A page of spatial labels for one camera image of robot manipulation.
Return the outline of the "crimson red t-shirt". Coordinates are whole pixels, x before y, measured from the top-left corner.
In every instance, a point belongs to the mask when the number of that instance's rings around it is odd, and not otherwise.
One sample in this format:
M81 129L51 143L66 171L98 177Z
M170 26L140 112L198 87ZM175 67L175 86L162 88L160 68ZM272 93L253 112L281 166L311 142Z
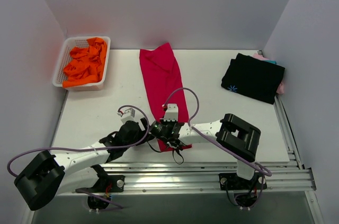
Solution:
M156 122L160 123L155 128L159 129L165 115L163 104L173 91L183 87L180 68L169 43L155 50L140 49L139 63L151 113ZM177 105L179 123L188 122L189 114L183 90L176 92L169 104ZM161 152L172 150L160 138L157 141Z

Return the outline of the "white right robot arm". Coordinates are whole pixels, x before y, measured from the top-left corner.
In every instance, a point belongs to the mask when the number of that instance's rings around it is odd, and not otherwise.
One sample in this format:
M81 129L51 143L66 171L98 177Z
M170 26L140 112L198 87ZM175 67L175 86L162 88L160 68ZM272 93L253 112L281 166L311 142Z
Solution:
M241 188L254 183L254 163L261 131L234 114L214 122L189 125L161 119L150 127L150 135L171 148L182 150L192 144L210 142L223 147L237 159L235 182Z

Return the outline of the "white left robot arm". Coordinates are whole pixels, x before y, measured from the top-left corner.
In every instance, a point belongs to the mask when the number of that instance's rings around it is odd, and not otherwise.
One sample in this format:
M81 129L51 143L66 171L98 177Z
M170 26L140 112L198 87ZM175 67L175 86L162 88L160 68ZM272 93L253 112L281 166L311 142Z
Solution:
M118 132L82 149L41 148L37 155L15 177L14 184L30 210L46 206L61 189L71 191L67 177L82 170L98 171L101 164L120 158L130 147L142 143L149 134L149 121L126 121Z

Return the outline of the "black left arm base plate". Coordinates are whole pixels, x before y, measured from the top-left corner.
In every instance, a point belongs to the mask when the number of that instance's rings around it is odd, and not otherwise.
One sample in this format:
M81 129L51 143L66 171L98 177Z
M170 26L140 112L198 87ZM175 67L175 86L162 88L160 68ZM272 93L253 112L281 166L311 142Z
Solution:
M75 192L120 193L124 191L124 179L123 175L99 175L94 185L80 187Z

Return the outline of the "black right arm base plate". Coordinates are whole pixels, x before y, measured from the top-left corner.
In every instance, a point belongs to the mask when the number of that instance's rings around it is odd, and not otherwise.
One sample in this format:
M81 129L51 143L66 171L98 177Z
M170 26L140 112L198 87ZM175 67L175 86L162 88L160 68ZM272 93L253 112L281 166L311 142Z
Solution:
M220 189L223 191L249 191L267 189L267 183L264 181L262 185L261 173L255 172L254 176L250 180L240 178L235 172L232 173L220 173L219 175Z

